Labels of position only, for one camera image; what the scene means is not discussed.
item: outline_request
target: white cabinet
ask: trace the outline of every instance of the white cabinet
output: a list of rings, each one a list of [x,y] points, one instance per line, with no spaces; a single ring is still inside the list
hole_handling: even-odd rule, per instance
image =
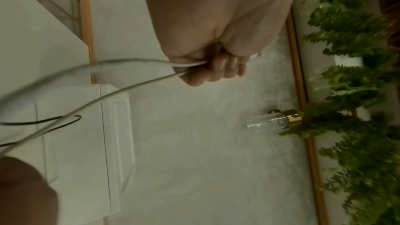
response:
[[[114,91],[117,88],[111,85],[56,89],[36,103],[37,119],[65,115]],[[135,169],[128,94],[79,115],[80,121],[13,153],[38,168],[58,192],[59,225],[85,224],[119,212],[120,197]]]

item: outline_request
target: foliage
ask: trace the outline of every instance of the foliage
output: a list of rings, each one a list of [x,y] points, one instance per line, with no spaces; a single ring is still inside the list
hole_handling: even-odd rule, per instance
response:
[[[310,138],[329,131],[342,134],[333,147],[319,150],[341,166],[323,188],[347,193],[342,206],[350,225],[393,225],[400,224],[400,128],[390,126],[383,114],[362,121],[341,113],[383,102],[380,89],[400,81],[400,71],[394,67],[398,49],[382,46],[390,36],[386,31],[391,24],[364,11],[368,1],[319,0],[308,22],[319,30],[305,39],[326,43],[326,56],[362,58],[364,66],[324,70],[319,77],[327,80],[331,94],[324,102],[310,103],[303,124],[282,135]]]

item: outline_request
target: fingernail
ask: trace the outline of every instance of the fingernail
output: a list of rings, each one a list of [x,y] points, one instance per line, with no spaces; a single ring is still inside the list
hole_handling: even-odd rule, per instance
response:
[[[226,59],[222,60],[221,63],[220,63],[219,70],[220,71],[224,71],[226,69],[226,64],[227,64],[227,60]]]
[[[233,57],[229,60],[229,68],[234,70],[238,67],[239,59],[237,57]]]

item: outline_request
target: black wire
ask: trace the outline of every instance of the black wire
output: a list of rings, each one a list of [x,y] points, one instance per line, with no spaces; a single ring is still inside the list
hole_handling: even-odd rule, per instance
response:
[[[58,119],[61,119],[62,117],[64,117],[64,116],[57,116],[57,117],[53,117],[53,118],[49,118],[49,119],[45,119],[45,120],[28,121],[28,122],[0,122],[0,125],[1,125],[1,126],[27,126],[27,125],[37,125],[37,124],[49,122],[49,121],[52,121],[52,120],[58,120]],[[53,131],[55,131],[55,130],[57,130],[57,129],[64,128],[64,127],[69,126],[69,125],[71,125],[71,124],[74,124],[75,122],[78,122],[78,121],[80,121],[80,120],[82,119],[82,116],[81,116],[81,115],[75,115],[74,117],[77,117],[77,119],[76,119],[76,120],[73,120],[73,121],[71,121],[71,122],[69,122],[69,123],[67,123],[67,124],[64,124],[64,125],[62,125],[62,126],[52,128],[52,129],[50,129],[49,131],[47,131],[46,133],[41,134],[40,136],[45,135],[45,134],[50,133],[50,132],[53,132]],[[7,146],[11,146],[11,145],[14,145],[14,144],[16,144],[16,143],[18,143],[18,142],[13,142],[13,143],[10,142],[10,143],[1,144],[1,145],[0,145],[0,148],[2,148],[2,147],[7,147]]]

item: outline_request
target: person's hand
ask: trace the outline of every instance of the person's hand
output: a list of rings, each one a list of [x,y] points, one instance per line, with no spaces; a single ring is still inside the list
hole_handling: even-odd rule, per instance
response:
[[[292,0],[146,0],[161,49],[171,62],[207,60],[182,79],[244,76],[249,57],[269,45],[284,25]]]
[[[0,159],[0,224],[56,225],[57,193],[32,166],[12,157]]]

